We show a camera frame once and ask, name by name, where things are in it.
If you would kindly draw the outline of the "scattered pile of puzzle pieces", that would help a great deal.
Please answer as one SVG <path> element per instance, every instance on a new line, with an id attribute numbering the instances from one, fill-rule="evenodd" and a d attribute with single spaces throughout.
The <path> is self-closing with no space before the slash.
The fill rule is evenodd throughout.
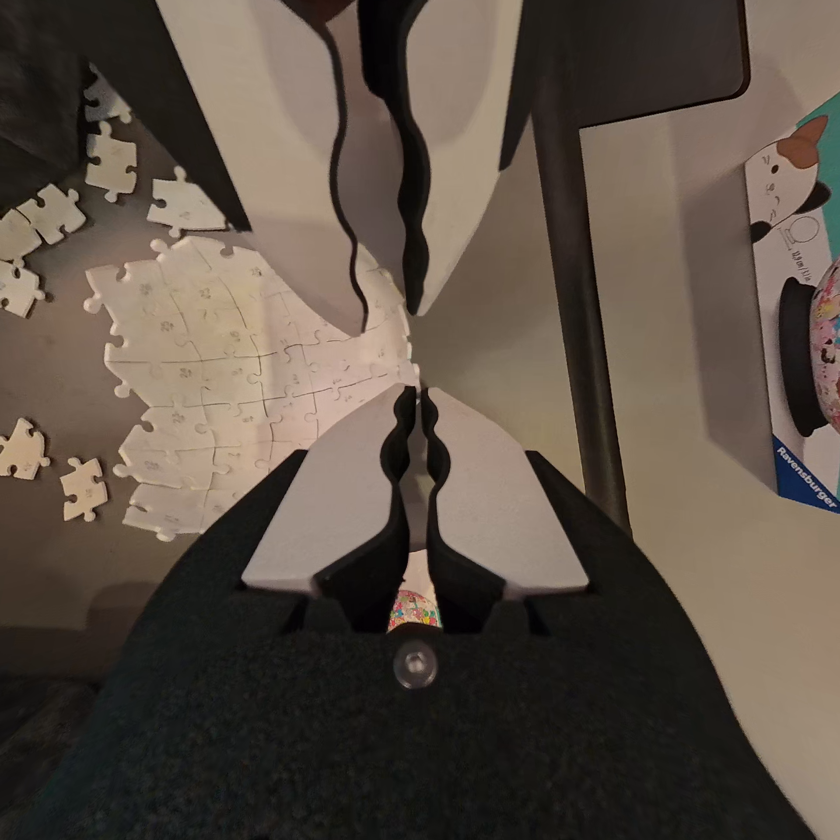
<path id="1" fill-rule="evenodd" d="M 102 192 L 115 204 L 134 192 L 138 183 L 138 153 L 134 142 L 112 134 L 115 120 L 128 124 L 133 114 L 129 104 L 90 65 L 91 84 L 82 91 L 86 123 L 96 130 L 87 135 L 84 183 Z M 176 165 L 171 180 L 154 178 L 147 220 L 166 227 L 168 235 L 221 231 L 229 228 L 224 214 L 203 189 L 190 182 L 186 171 Z M 2 209 L 1 302 L 2 310 L 26 319 L 37 301 L 46 298 L 36 273 L 26 268 L 25 259 L 43 245 L 57 245 L 83 228 L 88 218 L 80 210 L 79 192 L 48 183 L 17 206 Z"/>

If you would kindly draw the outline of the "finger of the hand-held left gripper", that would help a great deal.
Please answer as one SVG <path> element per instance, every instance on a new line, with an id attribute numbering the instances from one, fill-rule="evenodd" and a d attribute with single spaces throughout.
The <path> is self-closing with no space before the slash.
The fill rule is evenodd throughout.
<path id="1" fill-rule="evenodd" d="M 526 16 L 522 1 L 359 2 L 364 81 L 402 153 L 400 268 L 415 317 L 452 275 L 516 150 Z"/>
<path id="2" fill-rule="evenodd" d="M 342 63 L 315 3 L 157 2 L 248 219 L 248 240 L 319 316 L 368 319 L 339 196 Z"/>

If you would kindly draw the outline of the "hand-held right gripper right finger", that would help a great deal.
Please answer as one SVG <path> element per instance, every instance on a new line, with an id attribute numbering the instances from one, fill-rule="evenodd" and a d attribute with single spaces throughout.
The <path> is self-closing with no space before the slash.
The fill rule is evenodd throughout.
<path id="1" fill-rule="evenodd" d="M 437 387 L 422 393 L 422 421 L 437 593 L 496 602 L 582 592 L 587 574 L 519 442 Z"/>

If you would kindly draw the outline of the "half-built colourful puzzle ball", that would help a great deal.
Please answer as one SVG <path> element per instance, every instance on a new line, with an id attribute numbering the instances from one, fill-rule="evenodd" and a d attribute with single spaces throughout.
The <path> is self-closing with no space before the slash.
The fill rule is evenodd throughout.
<path id="1" fill-rule="evenodd" d="M 366 250 L 369 319 L 351 337 L 255 250 L 190 236 L 86 270 L 84 309 L 112 321 L 115 394 L 146 409 L 113 474 L 136 487 L 123 524 L 161 541 L 203 533 L 285 458 L 393 384 L 417 385 L 403 294 Z"/>

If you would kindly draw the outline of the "printed cardboard puzzle box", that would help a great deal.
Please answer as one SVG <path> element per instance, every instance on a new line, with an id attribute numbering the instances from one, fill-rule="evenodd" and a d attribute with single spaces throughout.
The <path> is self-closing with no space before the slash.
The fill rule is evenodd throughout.
<path id="1" fill-rule="evenodd" d="M 839 512 L 839 95 L 744 167 L 778 495 Z"/>

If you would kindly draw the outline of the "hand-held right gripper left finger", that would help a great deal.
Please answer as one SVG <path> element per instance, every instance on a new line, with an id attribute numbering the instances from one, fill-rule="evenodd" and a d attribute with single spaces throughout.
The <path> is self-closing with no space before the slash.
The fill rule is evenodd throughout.
<path id="1" fill-rule="evenodd" d="M 417 389 L 392 385 L 320 436 L 305 454 L 242 582 L 250 588 L 327 594 L 341 565 L 360 560 L 390 526 L 408 530 L 400 482 Z"/>

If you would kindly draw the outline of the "white curved jigsaw piece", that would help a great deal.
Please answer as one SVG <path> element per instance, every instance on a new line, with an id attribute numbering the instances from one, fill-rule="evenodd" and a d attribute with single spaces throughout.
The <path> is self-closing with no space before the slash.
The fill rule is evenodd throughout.
<path id="1" fill-rule="evenodd" d="M 66 496 L 63 520 L 68 522 L 81 517 L 84 522 L 93 522 L 96 510 L 109 501 L 100 461 L 98 458 L 82 461 L 78 457 L 70 457 L 67 463 L 70 473 L 59 478 Z"/>
<path id="2" fill-rule="evenodd" d="M 44 435 L 20 417 L 14 431 L 8 437 L 1 436 L 1 476 L 33 480 L 41 468 L 49 465 Z"/>

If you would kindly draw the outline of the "white printed instruction leaflet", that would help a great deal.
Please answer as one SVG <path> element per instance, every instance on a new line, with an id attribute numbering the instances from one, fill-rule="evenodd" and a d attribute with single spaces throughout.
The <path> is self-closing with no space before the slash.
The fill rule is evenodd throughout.
<path id="1" fill-rule="evenodd" d="M 404 626 L 444 629 L 437 594 L 429 573 L 427 551 L 420 549 L 408 555 L 406 569 L 392 604 L 386 632 L 402 632 Z"/>

